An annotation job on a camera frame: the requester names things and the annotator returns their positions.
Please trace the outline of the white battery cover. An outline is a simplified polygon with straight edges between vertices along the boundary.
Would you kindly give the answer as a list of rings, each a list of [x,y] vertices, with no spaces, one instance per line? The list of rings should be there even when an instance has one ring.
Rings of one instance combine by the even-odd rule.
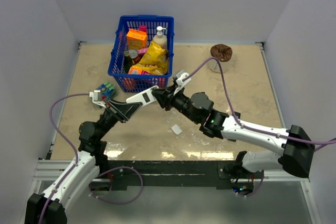
[[[181,128],[178,126],[178,125],[174,125],[171,127],[171,130],[176,134],[176,135],[179,135],[182,133],[182,130]]]

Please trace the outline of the white remote control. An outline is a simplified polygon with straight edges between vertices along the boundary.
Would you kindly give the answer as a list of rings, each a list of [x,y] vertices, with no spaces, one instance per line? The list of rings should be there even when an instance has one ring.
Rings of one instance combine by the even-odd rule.
[[[142,92],[139,92],[129,98],[126,99],[126,103],[137,103],[141,102],[143,106],[151,104],[156,101],[156,98],[153,96],[152,92],[155,89],[158,89],[158,86],[150,87]]]

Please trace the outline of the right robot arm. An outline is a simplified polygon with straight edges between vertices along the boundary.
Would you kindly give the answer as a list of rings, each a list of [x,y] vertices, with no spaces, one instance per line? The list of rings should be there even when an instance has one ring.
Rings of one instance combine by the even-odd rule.
[[[315,145],[303,128],[271,128],[236,119],[217,111],[204,92],[190,98],[183,91],[170,88],[154,89],[153,96],[166,111],[174,108],[190,121],[200,125],[204,135],[227,140],[243,141],[264,148],[262,152],[240,152],[228,172],[246,178],[259,170],[283,169],[290,175],[309,177]]]

